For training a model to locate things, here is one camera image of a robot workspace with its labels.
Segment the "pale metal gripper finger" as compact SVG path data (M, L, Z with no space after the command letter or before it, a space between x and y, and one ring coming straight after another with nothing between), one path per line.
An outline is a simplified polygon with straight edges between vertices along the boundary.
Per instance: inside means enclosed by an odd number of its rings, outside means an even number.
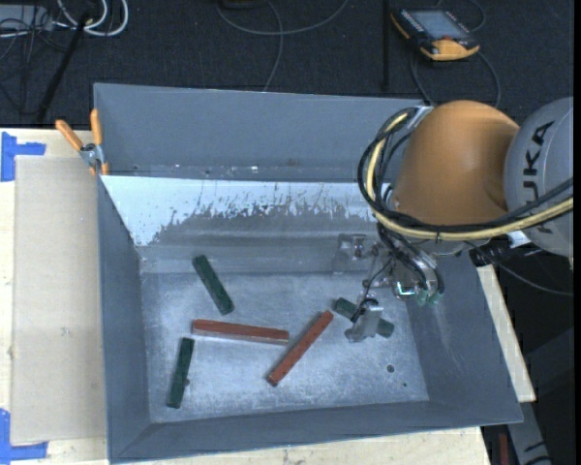
M364 268L367 262L367 235L364 233L341 233L332 259L334 272L351 272Z
M350 342L357 343L377 334L382 319L383 308L374 303L358 307L352 317L352 326L345 331Z

